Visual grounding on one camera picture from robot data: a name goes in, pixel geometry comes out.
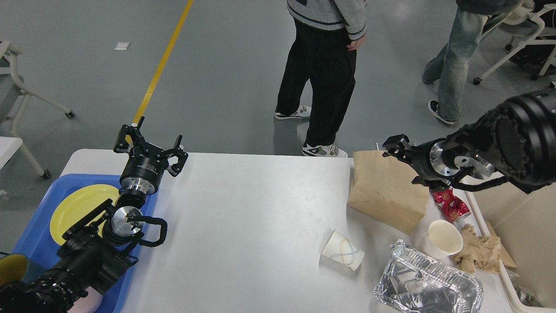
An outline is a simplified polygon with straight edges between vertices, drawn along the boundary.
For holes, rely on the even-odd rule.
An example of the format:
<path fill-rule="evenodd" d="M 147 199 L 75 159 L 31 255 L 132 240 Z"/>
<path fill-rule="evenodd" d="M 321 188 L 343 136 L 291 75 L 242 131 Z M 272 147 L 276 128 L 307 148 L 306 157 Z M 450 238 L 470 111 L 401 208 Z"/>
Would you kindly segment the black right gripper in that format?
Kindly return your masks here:
<path fill-rule="evenodd" d="M 460 170 L 444 160 L 443 143 L 443 140 L 433 140 L 415 146 L 405 134 L 390 136 L 382 144 L 382 157 L 394 157 L 411 165 L 417 173 L 412 184 L 420 184 L 430 190 L 447 190 Z"/>

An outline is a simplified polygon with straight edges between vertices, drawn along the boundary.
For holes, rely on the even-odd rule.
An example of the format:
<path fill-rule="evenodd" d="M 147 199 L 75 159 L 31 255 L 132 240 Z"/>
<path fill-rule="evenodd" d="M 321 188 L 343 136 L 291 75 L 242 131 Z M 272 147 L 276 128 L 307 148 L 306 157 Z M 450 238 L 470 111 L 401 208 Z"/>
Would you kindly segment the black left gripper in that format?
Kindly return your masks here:
<path fill-rule="evenodd" d="M 141 116 L 138 123 L 123 125 L 117 135 L 114 152 L 128 154 L 129 159 L 119 179 L 126 190 L 139 190 L 144 194 L 155 194 L 159 190 L 164 170 L 172 177 L 181 173 L 188 158 L 183 150 L 183 136 L 175 139 L 174 147 L 163 150 L 145 141 L 140 127 L 145 117 Z"/>

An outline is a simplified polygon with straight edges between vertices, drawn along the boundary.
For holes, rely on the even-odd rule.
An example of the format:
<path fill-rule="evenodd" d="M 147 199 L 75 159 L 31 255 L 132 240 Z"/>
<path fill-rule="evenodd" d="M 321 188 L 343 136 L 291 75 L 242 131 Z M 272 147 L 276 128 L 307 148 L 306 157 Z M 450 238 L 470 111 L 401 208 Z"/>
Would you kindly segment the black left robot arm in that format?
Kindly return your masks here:
<path fill-rule="evenodd" d="M 137 246 L 157 247 L 165 242 L 168 224 L 146 216 L 142 207 L 159 190 L 164 172 L 181 173 L 188 154 L 182 135 L 171 149 L 147 142 L 136 125 L 123 125 L 115 153 L 129 158 L 120 176 L 119 197 L 106 199 L 70 226 L 58 249 L 60 260 L 32 283 L 14 281 L 1 287 L 3 313 L 67 313 L 89 287 L 104 294 L 138 262 L 131 255 Z"/>

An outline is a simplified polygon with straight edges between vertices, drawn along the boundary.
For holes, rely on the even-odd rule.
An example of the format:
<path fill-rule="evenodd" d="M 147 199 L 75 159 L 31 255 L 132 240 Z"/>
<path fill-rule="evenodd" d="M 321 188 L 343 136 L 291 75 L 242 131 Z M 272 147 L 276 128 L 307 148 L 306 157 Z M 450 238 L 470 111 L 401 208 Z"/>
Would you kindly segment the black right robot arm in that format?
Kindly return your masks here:
<path fill-rule="evenodd" d="M 408 137 L 389 137 L 383 156 L 408 164 L 413 184 L 432 192 L 450 187 L 481 191 L 512 183 L 529 194 L 556 180 L 555 90 L 508 98 L 447 137 L 411 145 Z"/>

